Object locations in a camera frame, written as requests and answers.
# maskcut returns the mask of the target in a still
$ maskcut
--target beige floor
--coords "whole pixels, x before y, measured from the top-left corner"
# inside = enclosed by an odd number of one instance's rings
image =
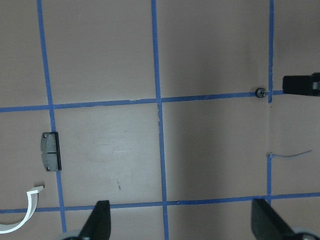
[[[274,93],[319,72],[320,1],[275,0],[274,19],[267,0],[157,0],[157,16],[154,2],[0,0],[0,223],[45,185],[1,239],[53,240],[110,200],[112,240],[253,240],[251,199],[270,190],[291,226],[318,231],[320,98],[252,92],[271,56]],[[41,159],[52,129],[58,175]]]

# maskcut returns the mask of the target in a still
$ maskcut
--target black rectangular object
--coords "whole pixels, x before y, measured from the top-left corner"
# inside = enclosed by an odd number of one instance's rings
[[[320,73],[301,76],[284,76],[282,89],[285,94],[320,96]]]
[[[57,132],[42,133],[41,151],[45,170],[47,172],[61,171],[59,135]]]
[[[81,240],[108,240],[111,235],[109,201],[98,201],[78,238]]]
[[[295,233],[264,199],[253,199],[251,229],[257,240],[292,239]]]

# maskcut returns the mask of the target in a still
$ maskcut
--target scuff mark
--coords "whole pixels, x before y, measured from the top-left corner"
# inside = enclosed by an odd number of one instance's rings
[[[121,190],[121,186],[120,186],[118,179],[116,180],[116,183],[118,184],[118,189]]]

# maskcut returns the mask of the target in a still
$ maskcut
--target blue tape line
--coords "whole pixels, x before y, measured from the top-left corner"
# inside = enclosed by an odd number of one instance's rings
[[[83,210],[93,210],[95,206],[65,206],[65,211],[83,211]]]
[[[37,0],[36,4],[37,4],[38,24],[39,24],[39,33],[40,33],[40,42],[41,42],[41,51],[42,51],[42,62],[43,62],[43,69],[44,69],[46,95],[48,98],[51,130],[52,132],[55,132],[56,131],[55,112],[53,108],[52,92],[51,92],[51,85],[50,85],[50,74],[49,74],[49,66],[48,66],[46,39],[45,39],[45,27],[44,27],[43,13],[42,13],[42,1]]]
[[[311,193],[295,193],[295,194],[280,194],[274,195],[272,199],[303,199],[303,198],[316,198],[320,197],[320,192],[311,192]]]
[[[205,204],[221,204],[221,203],[237,203],[247,202],[252,199],[303,199],[303,198],[318,198],[320,192],[309,192],[309,193],[294,193],[294,194],[280,194],[273,196],[241,196],[241,197],[229,197],[229,198],[215,198],[205,200],[180,200],[180,201],[155,201],[155,202],[138,202],[138,203],[121,203],[111,204],[111,209],[125,209],[125,208],[143,208],[143,207],[159,207],[159,206],[179,206],[179,205],[205,205]],[[92,210],[94,205],[88,206],[66,206],[65,211],[81,211],[81,210]],[[60,207],[38,207],[36,212],[59,212]],[[18,209],[0,209],[0,214],[19,214],[26,213],[26,208]]]
[[[48,65],[47,47],[46,47],[46,38],[45,38],[45,27],[44,27],[44,18],[43,18],[43,12],[42,12],[42,1],[37,0],[36,5],[37,5],[37,13],[38,13],[38,24],[39,24],[39,33],[40,33],[40,42],[41,42],[41,51],[42,51],[42,62],[43,62],[43,69],[44,69],[46,95],[48,98],[48,109],[49,109],[49,115],[50,115],[51,131],[55,132],[56,131],[56,121],[55,121],[55,112],[54,112],[54,108],[53,108],[51,84],[50,84],[50,74],[49,74],[49,65]],[[65,233],[67,231],[67,225],[66,225],[65,205],[64,205],[62,183],[61,183],[61,174],[59,171],[56,172],[56,183],[57,183],[58,197],[59,197],[62,232]]]
[[[119,105],[133,105],[133,104],[154,104],[157,100],[155,98],[145,98],[139,100],[115,100],[115,101],[94,101],[94,102],[77,102],[54,104],[54,109],[73,109],[73,108],[87,108],[97,106],[119,106]]]
[[[269,64],[268,64],[268,102],[272,102],[273,95],[273,64],[274,64],[274,22],[275,22],[275,4],[270,0],[269,4]]]
[[[266,195],[267,201],[271,204],[271,196],[272,196],[272,157],[270,154],[267,156],[267,164],[266,164]]]
[[[284,95],[284,91],[283,90],[273,90],[272,95]]]
[[[58,212],[60,211],[60,207],[37,207],[35,209],[36,213],[44,213],[44,212]],[[21,214],[26,213],[26,208],[18,208],[18,209],[3,209],[0,210],[0,214]]]
[[[155,78],[155,96],[161,98],[160,88],[160,73],[159,73],[159,51],[158,51],[158,26],[157,26],[157,3],[156,0],[151,0],[152,14],[152,40],[153,40],[153,64]]]
[[[249,98],[255,97],[254,92],[236,92],[236,93],[223,93],[223,94],[210,94],[210,95],[197,95],[197,96],[174,96],[163,97],[163,103],[171,102],[185,102],[185,101],[200,101],[200,100],[213,100],[213,99],[231,99],[231,98]]]
[[[63,195],[63,190],[62,190],[62,181],[61,181],[61,172],[60,171],[56,172],[56,184],[57,184],[57,188],[58,188],[62,232],[66,233],[67,232],[67,223],[66,223],[65,203],[64,203],[64,195]]]
[[[241,196],[241,197],[217,198],[217,199],[206,199],[206,200],[168,201],[167,205],[174,206],[174,205],[203,205],[203,204],[234,203],[234,202],[251,201],[252,199],[262,199],[265,197],[266,196]]]
[[[48,105],[0,107],[0,113],[48,110]]]
[[[167,201],[167,184],[166,184],[166,165],[165,165],[165,145],[164,145],[164,123],[163,110],[161,99],[161,85],[159,73],[159,52],[158,52],[158,27],[157,27],[157,2],[151,0],[151,16],[152,16],[152,39],[153,39],[153,64],[154,64],[154,79],[155,79],[155,96],[158,106],[159,117],[159,147],[160,147],[160,165],[161,165],[161,187],[162,187],[162,202]],[[162,206],[163,210],[163,230],[164,239],[169,240],[169,223],[168,223],[168,208],[167,205]]]
[[[110,208],[111,209],[144,208],[144,207],[158,207],[162,205],[163,205],[162,201],[155,201],[155,202],[111,204]]]
[[[283,95],[282,90],[273,91],[273,95]],[[186,101],[201,101],[201,100],[214,100],[214,99],[232,99],[232,98],[248,98],[255,97],[254,92],[235,92],[211,95],[197,95],[197,96],[174,96],[161,98],[162,103],[172,102],[186,102]],[[120,105],[134,105],[134,104],[155,104],[158,103],[156,98],[144,98],[138,100],[114,100],[114,101],[93,101],[93,102],[75,102],[75,103],[62,103],[53,104],[53,109],[73,109],[73,108],[87,108],[98,106],[120,106]],[[10,106],[0,107],[0,113],[6,112],[21,112],[21,111],[39,111],[49,110],[49,105],[35,105],[35,106]]]

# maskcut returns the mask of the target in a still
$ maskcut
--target blue painter's tape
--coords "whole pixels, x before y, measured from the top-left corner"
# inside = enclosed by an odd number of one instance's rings
[[[111,204],[112,209],[124,209],[124,208],[144,208],[144,207],[158,207],[162,206],[162,201],[155,202],[138,202],[138,203],[123,203],[123,204]]]
[[[280,195],[274,195],[271,198],[272,199],[299,199],[299,198],[316,198],[316,197],[320,197],[320,192],[280,194]]]
[[[279,155],[279,154],[272,154],[271,153],[270,156],[272,158],[294,159],[294,158],[301,157],[303,155],[309,154],[311,152],[312,152],[312,150],[308,150],[308,151],[304,151],[304,152],[301,152],[301,153],[298,153],[298,154],[294,154],[294,155]]]
[[[45,38],[45,27],[44,27],[44,18],[43,18],[43,12],[42,12],[42,1],[37,0],[36,5],[37,5],[38,25],[39,25],[39,34],[40,34],[41,51],[42,51],[42,62],[43,62],[43,70],[44,70],[44,78],[45,78],[46,95],[48,99],[51,131],[55,132],[56,121],[55,121],[55,112],[53,108],[51,84],[50,84],[50,74],[49,74],[49,65],[48,65],[47,47],[46,47],[46,38]],[[66,225],[65,206],[64,206],[64,198],[63,198],[62,183],[61,183],[61,174],[59,171],[56,172],[56,182],[57,182],[57,188],[58,188],[61,226],[62,226],[62,231],[65,233],[67,231],[67,225]]]
[[[43,213],[43,212],[59,212],[60,207],[37,207],[35,209],[35,212],[37,213]],[[0,214],[21,214],[26,213],[26,208],[18,208],[18,209],[4,209],[0,210]]]
[[[44,78],[45,78],[46,95],[47,95],[48,105],[49,105],[51,130],[52,132],[55,132],[56,123],[55,123],[55,113],[53,109],[53,100],[52,100],[52,92],[51,92],[51,85],[50,85],[50,74],[49,74],[49,66],[48,66],[46,39],[45,39],[45,27],[44,27],[44,18],[43,18],[43,12],[42,12],[42,1],[37,0],[36,4],[37,4],[42,62],[43,62],[43,70],[44,70]]]
[[[269,3],[269,63],[268,63],[268,102],[272,102],[273,95],[273,65],[274,65],[274,25],[275,25],[275,4],[274,0]]]
[[[166,186],[166,167],[165,167],[165,149],[164,149],[165,148],[164,147],[164,124],[163,124],[161,84],[160,84],[160,73],[159,73],[157,2],[156,2],[156,0],[151,0],[151,16],[152,16],[152,39],[153,39],[155,96],[156,96],[156,100],[157,100],[158,117],[159,117],[158,126],[159,126],[162,202],[166,202],[167,201],[167,186]],[[169,224],[168,224],[167,206],[163,205],[162,210],[163,210],[164,239],[169,240]]]
[[[83,210],[93,210],[95,206],[65,206],[65,211],[83,211]]]
[[[156,0],[151,0],[151,15],[152,15],[152,40],[153,40],[155,96],[157,99],[160,99],[161,98],[161,88],[160,88],[160,73],[159,73],[158,26],[157,26],[157,3],[156,3]]]
[[[266,164],[266,195],[267,201],[271,204],[271,196],[272,196],[272,157],[273,155],[270,154],[267,156],[267,164]]]
[[[284,95],[284,91],[283,90],[273,90],[272,95]]]
[[[206,200],[181,200],[181,201],[168,201],[168,206],[174,205],[203,205],[203,204],[221,204],[221,203],[234,203],[234,202],[246,202],[252,199],[262,199],[266,196],[242,196],[242,197],[230,197],[230,198],[217,198]]]
[[[231,98],[249,98],[255,97],[254,92],[237,92],[237,93],[223,93],[223,94],[210,94],[210,95],[197,95],[197,96],[174,96],[163,97],[163,103],[171,102],[185,102],[185,101],[200,101],[200,100],[213,100],[213,99],[231,99]]]
[[[48,110],[48,105],[0,107],[0,113]]]
[[[115,100],[115,101],[94,101],[94,102],[77,102],[77,103],[64,103],[54,104],[54,109],[74,109],[74,108],[87,108],[98,106],[120,106],[120,105],[134,105],[134,104],[155,104],[155,98],[145,98],[139,100]]]

